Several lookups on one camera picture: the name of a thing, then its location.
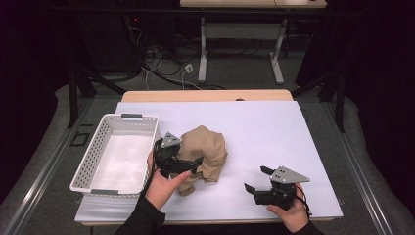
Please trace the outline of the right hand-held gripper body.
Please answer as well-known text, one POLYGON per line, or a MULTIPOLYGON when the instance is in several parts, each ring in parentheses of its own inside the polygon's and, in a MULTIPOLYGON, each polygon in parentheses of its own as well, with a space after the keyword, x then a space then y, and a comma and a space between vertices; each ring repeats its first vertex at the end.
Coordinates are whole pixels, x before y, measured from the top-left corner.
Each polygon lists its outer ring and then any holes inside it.
MULTIPOLYGON (((272 175, 268 175, 271 187, 268 191, 258 191, 254 196, 257 205, 274 205, 287 211, 293 204, 296 194, 296 183, 309 182, 310 179, 302 174, 290 170, 284 166, 279 166, 272 175)), ((306 199, 302 200, 309 210, 306 199)))

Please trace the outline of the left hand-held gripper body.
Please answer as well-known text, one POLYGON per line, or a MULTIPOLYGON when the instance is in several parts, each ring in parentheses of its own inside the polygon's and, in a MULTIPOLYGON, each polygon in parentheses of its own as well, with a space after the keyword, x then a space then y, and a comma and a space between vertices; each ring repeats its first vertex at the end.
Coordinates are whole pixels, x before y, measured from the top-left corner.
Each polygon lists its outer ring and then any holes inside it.
POLYGON ((153 148, 154 163, 165 178, 168 178, 172 173, 180 174, 192 170, 194 162, 178 158, 180 147, 181 139, 170 132, 167 132, 155 143, 153 148))

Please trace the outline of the tan cloth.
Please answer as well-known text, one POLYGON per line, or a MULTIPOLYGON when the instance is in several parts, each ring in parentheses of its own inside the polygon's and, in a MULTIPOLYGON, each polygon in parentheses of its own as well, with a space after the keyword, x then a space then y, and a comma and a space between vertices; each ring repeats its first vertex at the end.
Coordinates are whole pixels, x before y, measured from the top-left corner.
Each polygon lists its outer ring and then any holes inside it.
POLYGON ((178 187, 179 195, 185 197, 195 191, 194 184, 199 179, 204 183, 219 181, 228 153, 223 134, 210 131, 203 125, 184 133, 181 140, 179 160, 194 162, 198 158, 203 158, 197 171, 178 187))

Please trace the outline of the white perforated plastic basket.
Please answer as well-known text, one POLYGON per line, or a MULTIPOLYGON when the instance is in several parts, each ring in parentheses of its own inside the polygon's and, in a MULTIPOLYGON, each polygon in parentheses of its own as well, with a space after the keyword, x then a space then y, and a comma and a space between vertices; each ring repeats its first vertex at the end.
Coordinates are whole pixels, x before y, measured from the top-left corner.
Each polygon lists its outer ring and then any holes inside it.
POLYGON ((102 116, 69 185, 70 190, 84 195, 139 196, 149 177, 148 155, 159 138, 157 117, 102 116))

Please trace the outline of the person's right hand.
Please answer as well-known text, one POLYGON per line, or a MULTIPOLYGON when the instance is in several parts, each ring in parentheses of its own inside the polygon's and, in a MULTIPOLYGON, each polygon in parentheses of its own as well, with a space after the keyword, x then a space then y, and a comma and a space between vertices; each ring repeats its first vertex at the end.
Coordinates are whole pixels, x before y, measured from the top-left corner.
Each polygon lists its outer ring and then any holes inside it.
POLYGON ((283 221, 283 224, 291 233, 299 232, 309 222, 306 206, 302 201, 303 191, 299 183, 296 183, 296 194, 297 196, 294 198, 292 206, 287 211, 274 205, 266 207, 283 221))

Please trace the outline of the person's left hand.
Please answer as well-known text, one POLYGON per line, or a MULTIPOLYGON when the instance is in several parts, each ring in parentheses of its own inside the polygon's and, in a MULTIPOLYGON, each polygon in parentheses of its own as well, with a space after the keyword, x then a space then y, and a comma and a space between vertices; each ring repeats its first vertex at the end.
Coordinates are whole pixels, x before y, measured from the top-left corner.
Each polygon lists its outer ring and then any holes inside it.
POLYGON ((154 167, 153 153, 148 156, 148 166, 152 170, 152 177, 145 198, 159 211, 170 199, 173 192, 191 176, 191 172, 184 171, 173 179, 167 179, 154 167))

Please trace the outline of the black metal stand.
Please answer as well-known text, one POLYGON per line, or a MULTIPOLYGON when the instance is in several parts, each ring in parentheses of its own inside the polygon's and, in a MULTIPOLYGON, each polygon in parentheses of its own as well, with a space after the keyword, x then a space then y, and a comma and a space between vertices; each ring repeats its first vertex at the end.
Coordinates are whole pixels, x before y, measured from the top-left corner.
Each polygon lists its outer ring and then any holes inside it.
POLYGON ((346 78, 338 71, 329 71, 324 75, 309 81, 306 85, 291 92, 293 98, 301 93, 322 84, 322 88, 318 94, 320 102, 331 102, 335 99, 335 124, 341 133, 345 132, 344 128, 344 106, 345 106, 345 89, 346 78))
POLYGON ((75 125, 79 118, 78 109, 78 94, 80 91, 86 98, 94 98, 97 94, 92 81, 104 85, 105 87, 113 90, 117 94, 124 94, 125 89, 115 85, 109 80, 103 78, 100 74, 92 69, 89 69, 82 62, 75 50, 77 46, 71 41, 68 36, 63 38, 66 43, 66 55, 69 59, 70 73, 69 73, 69 125, 71 128, 75 125))

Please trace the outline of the desk with white metal legs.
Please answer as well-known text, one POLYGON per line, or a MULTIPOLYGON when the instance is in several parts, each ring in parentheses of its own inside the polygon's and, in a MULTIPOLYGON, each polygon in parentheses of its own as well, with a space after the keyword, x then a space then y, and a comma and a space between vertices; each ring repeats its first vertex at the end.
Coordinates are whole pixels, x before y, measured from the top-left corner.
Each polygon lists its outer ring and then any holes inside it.
MULTIPOLYGON (((293 10, 325 9, 326 0, 180 0, 180 6, 196 10, 197 8, 214 10, 281 10, 291 13, 293 10)), ((277 23, 226 23, 219 20, 213 23, 201 17, 201 57, 199 82, 205 82, 208 70, 207 39, 264 39, 275 40, 275 48, 269 53, 269 60, 277 84, 283 84, 284 78, 278 62, 283 39, 288 30, 288 18, 277 23)))

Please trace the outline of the black floor socket frame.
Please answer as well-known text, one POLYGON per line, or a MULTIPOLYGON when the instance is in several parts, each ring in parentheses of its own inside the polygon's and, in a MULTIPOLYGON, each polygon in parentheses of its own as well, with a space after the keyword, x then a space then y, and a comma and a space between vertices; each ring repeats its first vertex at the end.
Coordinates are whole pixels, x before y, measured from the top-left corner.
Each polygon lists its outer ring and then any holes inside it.
POLYGON ((89 136, 89 133, 77 131, 71 139, 69 145, 71 147, 83 147, 86 145, 89 136))

